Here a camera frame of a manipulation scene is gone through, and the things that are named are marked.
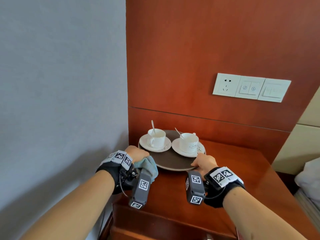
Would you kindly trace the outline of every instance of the brown tray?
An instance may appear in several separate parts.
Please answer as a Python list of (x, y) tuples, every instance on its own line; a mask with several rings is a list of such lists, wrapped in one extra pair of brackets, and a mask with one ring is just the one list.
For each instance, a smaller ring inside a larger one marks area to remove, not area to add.
[[(171, 142), (179, 138), (179, 134), (175, 130), (164, 129), (164, 131), (166, 133), (166, 137), (168, 137)], [(146, 150), (140, 145), (140, 143), (138, 143), (138, 148)], [(172, 147), (165, 152), (148, 152), (150, 153), (150, 156), (153, 157), (159, 168), (170, 171), (189, 171), (195, 168), (190, 165), (194, 161), (195, 157), (181, 156), (176, 153)]]

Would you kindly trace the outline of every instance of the gray wall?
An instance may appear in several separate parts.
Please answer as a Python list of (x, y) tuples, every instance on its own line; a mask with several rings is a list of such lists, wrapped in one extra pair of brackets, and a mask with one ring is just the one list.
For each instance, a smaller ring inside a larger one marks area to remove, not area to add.
[(128, 145), (127, 111), (125, 0), (0, 0), (2, 240)]

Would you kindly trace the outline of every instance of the saucer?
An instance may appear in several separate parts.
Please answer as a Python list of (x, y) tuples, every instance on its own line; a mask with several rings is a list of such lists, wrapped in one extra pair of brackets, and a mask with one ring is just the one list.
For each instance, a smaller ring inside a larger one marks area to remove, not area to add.
[(198, 142), (197, 150), (194, 153), (186, 153), (186, 152), (180, 150), (179, 140), (181, 140), (181, 139), (177, 138), (172, 142), (172, 149), (176, 153), (180, 154), (181, 156), (184, 156), (184, 157), (197, 157), (199, 152), (202, 152), (204, 154), (206, 153), (205, 147), (204, 147), (204, 145), (201, 144), (200, 141)]
[(165, 138), (164, 146), (161, 148), (153, 148), (153, 147), (149, 146), (147, 144), (147, 138), (148, 138), (148, 134), (143, 135), (140, 138), (139, 143), (144, 149), (146, 149), (150, 152), (165, 152), (171, 148), (171, 141), (168, 137)]

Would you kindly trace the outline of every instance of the white teacup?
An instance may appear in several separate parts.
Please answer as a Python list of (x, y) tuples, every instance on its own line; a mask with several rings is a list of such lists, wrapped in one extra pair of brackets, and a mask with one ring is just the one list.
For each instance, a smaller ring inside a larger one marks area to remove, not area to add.
[(180, 150), (186, 153), (195, 153), (197, 151), (197, 145), (199, 142), (199, 137), (196, 136), (196, 133), (182, 133), (181, 135), (183, 138), (180, 136)]
[(152, 148), (161, 148), (165, 145), (166, 133), (162, 129), (153, 129), (148, 130), (148, 139), (147, 144)]

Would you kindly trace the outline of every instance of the spoon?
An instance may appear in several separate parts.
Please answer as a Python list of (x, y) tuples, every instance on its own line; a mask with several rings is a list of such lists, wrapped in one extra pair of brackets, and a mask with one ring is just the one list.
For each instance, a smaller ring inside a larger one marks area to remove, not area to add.
[(182, 139), (184, 140), (182, 134), (180, 134), (180, 132), (177, 130), (177, 128), (175, 128), (175, 129), (176, 129), (176, 131), (179, 133), (179, 135), (181, 135)]
[(156, 135), (155, 125), (153, 123), (153, 120), (151, 120), (151, 124), (152, 124), (152, 128), (153, 128), (153, 133), (154, 133), (154, 135)]

